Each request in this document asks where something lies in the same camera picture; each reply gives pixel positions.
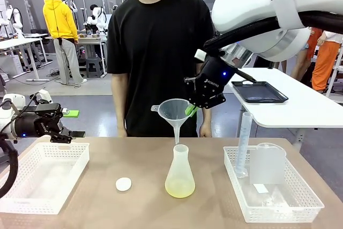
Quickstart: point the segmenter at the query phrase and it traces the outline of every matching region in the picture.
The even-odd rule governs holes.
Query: black tray
[[[284,103],[288,97],[268,82],[232,82],[234,89],[247,103]]]

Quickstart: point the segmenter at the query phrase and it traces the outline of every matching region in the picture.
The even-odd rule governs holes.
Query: desk
[[[101,52],[101,62],[102,62],[102,69],[103,69],[103,75],[101,78],[105,77],[107,72],[106,72],[106,67],[105,67],[105,58],[104,58],[104,53],[102,51],[102,45],[107,44],[107,37],[105,38],[79,38],[79,45],[100,45],[100,52]],[[105,56],[107,57],[107,47],[104,47],[104,50],[106,51]]]
[[[1,229],[18,225],[26,229],[341,229],[343,225],[341,200],[285,139],[251,138],[249,144],[272,142],[286,150],[289,161],[325,205],[312,224],[244,221],[224,166],[222,148],[237,146],[238,139],[181,138],[189,147],[196,182],[195,192],[185,199],[173,198],[165,190],[173,138],[87,137],[76,141],[90,143],[90,161],[59,215],[0,213]],[[132,187],[117,192],[115,182],[125,176],[131,178]]]
[[[45,36],[48,36],[47,33],[43,33],[43,34],[39,34],[39,33],[30,33],[30,34],[24,34],[25,37],[27,38],[40,38],[40,37],[45,37]],[[47,60],[47,56],[45,54],[45,49],[44,49],[44,46],[43,46],[43,42],[42,42],[42,39],[40,40],[40,44],[41,44],[41,48],[42,48],[42,52],[43,52],[43,56],[44,56],[44,60],[45,60],[45,63],[41,64],[43,67],[45,65],[48,65],[48,64],[51,64],[52,61],[48,62]],[[37,47],[34,45],[34,51],[35,51],[35,54],[37,56],[37,59],[39,59],[39,52],[37,50]]]
[[[4,50],[4,49],[9,49],[9,51],[11,51],[11,49],[13,49],[15,46],[18,46],[21,53],[23,54],[23,60],[24,60],[24,65],[26,67],[28,67],[28,63],[27,63],[27,60],[25,58],[25,51],[24,51],[24,48],[27,48],[27,52],[28,52],[28,55],[29,55],[29,58],[31,60],[31,65],[32,65],[32,68],[33,68],[33,72],[34,72],[34,75],[35,75],[35,80],[40,80],[40,81],[46,81],[46,79],[40,79],[39,76],[38,76],[38,73],[37,73],[37,68],[36,68],[36,64],[34,62],[34,58],[33,58],[33,54],[32,54],[32,50],[31,50],[31,47],[30,47],[30,43],[33,43],[35,41],[41,41],[42,42],[42,39],[41,38],[20,38],[20,39],[11,39],[11,40],[5,40],[5,41],[1,41],[0,42],[0,50]],[[46,63],[45,65],[47,65],[47,58],[45,56],[45,52],[44,52],[44,58],[46,60]]]
[[[234,75],[229,86],[240,101],[241,115],[244,110],[253,115],[254,121],[267,128],[299,128],[294,143],[300,149],[305,128],[343,128],[343,107],[313,89],[298,82],[278,69],[243,68],[242,71],[251,75],[257,81],[269,82],[286,95],[289,100],[282,104],[246,103],[233,89],[230,82],[242,81],[239,75]]]

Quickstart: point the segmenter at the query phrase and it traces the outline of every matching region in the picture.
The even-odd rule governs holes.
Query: white plastic crate
[[[19,160],[17,179],[0,199],[0,212],[58,214],[89,159],[89,143],[37,143]]]
[[[250,150],[245,158],[249,174]],[[224,147],[224,162],[247,223],[312,223],[324,204],[294,166],[286,159],[283,184],[265,184],[268,193],[258,193],[249,177],[238,179],[234,166],[238,147]]]

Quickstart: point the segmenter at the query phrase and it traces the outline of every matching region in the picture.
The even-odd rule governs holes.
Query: funnel stem
[[[180,127],[175,126],[174,127],[174,135],[175,135],[175,145],[180,142]]]

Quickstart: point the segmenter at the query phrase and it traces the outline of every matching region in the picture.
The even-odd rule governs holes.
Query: funnel
[[[184,99],[169,99],[160,105],[151,107],[151,111],[158,112],[174,128],[175,144],[179,143],[180,127],[190,117],[185,114],[189,102]]]

